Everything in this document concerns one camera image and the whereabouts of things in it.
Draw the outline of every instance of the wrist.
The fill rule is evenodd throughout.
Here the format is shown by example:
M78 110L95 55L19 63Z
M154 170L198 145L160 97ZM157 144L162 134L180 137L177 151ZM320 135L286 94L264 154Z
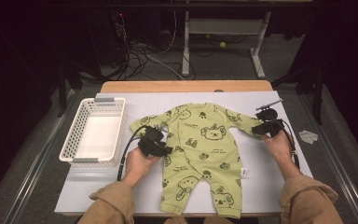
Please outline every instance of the wrist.
M132 189L135 188L135 186L138 184L138 182L140 181L140 178L136 178L132 175L125 175L122 179L121 182L123 182L124 184L130 186Z

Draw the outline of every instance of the metal stand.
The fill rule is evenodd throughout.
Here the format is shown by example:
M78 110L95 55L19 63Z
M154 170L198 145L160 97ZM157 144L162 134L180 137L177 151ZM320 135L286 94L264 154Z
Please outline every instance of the metal stand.
M269 25L269 16L271 12L266 12L264 16L263 24L260 27L260 32L258 33L257 45L255 48L251 48L252 61L254 62L255 71L258 78L266 78L263 67L261 66L260 58L258 57L258 52L260 51L261 44L263 43L264 34L266 33L267 26Z
M189 12L185 17L185 46L182 59L182 76L188 77L190 74L190 51L188 39L191 34L234 34L234 35L258 35L255 48L250 48L252 61L258 78L266 78L261 61L258 57L264 35L269 25L269 16L271 12L266 12L264 20L214 20L214 19L192 19L190 21Z

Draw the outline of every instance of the plastic storage basket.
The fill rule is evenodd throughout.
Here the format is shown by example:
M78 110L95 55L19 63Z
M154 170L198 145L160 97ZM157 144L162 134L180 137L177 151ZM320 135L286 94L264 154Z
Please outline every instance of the plastic storage basket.
M126 102L124 98L97 97L80 103L60 153L61 161L75 166L118 164Z

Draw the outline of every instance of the onesie sleeve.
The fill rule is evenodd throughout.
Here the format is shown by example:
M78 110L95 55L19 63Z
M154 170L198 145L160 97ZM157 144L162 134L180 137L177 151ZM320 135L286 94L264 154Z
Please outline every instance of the onesie sleeve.
M254 134L252 132L252 128L262 124L261 120L229 109L225 109L224 107L222 107L222 109L224 110L227 122L230 124L230 126L235 126L238 129L250 134L251 136L258 136L258 134Z
M175 108L160 115L148 115L141 119L135 120L130 125L130 128L132 129L133 132L135 132L138 128L142 127L143 125L149 125L152 127L158 125L159 127L163 128L171 122L172 117L174 117L174 114L175 114ZM144 133L145 133L145 129L138 132L138 135L143 135Z

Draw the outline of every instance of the beige jacket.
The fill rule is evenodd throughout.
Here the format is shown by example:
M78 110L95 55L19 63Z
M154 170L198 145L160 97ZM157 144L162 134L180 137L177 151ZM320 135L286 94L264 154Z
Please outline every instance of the beige jacket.
M92 193L89 197L96 201L78 223L133 223L132 214L135 209L133 193L126 184L115 182ZM280 198L282 223L342 223L333 205L336 200L336 192L320 181L305 175L289 177L283 186ZM165 223L181 222L177 218L170 218Z

